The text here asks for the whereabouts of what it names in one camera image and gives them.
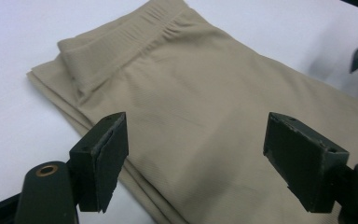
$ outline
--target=white background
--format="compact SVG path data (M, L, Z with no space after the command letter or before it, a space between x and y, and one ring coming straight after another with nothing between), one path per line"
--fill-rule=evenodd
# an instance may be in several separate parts
M123 16L145 0L0 0L0 201L21 191L28 170L67 161L79 135L27 80L58 54L56 43ZM187 0L211 24L260 54L358 98L358 8L338 0ZM119 184L106 214L81 223L153 223Z

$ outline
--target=khaki fabric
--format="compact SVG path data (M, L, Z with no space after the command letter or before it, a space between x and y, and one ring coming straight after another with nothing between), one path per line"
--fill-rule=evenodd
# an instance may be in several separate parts
M28 74L84 134L126 111L120 180L157 223L337 223L309 214L263 156L270 111L358 162L358 100L260 56L184 2L156 0L58 43Z

